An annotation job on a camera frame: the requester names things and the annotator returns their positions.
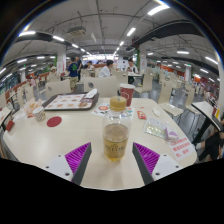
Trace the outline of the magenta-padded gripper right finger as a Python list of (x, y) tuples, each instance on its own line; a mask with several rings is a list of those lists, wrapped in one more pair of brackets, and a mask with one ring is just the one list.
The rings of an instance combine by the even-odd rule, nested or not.
[(158, 154), (138, 143), (133, 143), (132, 152), (145, 185), (182, 169), (168, 154)]

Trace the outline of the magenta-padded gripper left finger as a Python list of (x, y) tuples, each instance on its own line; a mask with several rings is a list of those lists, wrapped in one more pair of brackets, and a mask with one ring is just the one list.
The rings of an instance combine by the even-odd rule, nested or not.
[(56, 155), (43, 169), (76, 185), (80, 185), (91, 153), (91, 143), (86, 143), (66, 155)]

